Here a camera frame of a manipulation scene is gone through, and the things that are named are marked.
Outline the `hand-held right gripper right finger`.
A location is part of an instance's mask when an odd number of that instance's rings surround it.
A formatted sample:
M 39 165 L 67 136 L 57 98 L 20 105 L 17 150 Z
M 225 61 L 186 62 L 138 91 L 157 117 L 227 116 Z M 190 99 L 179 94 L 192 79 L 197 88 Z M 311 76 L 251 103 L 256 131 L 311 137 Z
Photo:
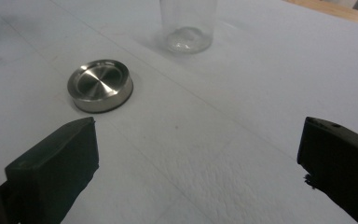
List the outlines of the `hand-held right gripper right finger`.
M 307 117 L 297 153 L 305 182 L 326 194 L 358 222 L 358 133 Z

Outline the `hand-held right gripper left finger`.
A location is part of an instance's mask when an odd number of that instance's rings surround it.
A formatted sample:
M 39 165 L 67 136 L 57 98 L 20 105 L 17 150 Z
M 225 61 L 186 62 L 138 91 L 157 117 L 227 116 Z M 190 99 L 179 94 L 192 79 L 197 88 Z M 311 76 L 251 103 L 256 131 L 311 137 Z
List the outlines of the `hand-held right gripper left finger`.
M 92 117 L 64 124 L 5 168 L 21 224 L 61 224 L 99 168 Z

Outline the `round steel jar lid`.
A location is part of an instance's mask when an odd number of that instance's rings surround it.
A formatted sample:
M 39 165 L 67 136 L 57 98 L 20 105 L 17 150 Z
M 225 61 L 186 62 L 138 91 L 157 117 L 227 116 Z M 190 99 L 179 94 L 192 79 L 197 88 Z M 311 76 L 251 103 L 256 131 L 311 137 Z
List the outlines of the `round steel jar lid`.
M 124 63 L 97 60 L 78 67 L 67 82 L 67 90 L 80 110 L 103 113 L 131 97 L 133 81 Z

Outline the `clear glass jar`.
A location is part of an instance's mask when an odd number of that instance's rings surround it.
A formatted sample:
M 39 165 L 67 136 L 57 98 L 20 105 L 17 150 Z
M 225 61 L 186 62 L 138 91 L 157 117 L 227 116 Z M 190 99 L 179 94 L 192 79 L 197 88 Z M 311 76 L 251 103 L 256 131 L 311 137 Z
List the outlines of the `clear glass jar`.
M 159 0 L 161 38 L 165 48 L 199 53 L 213 43 L 218 0 Z

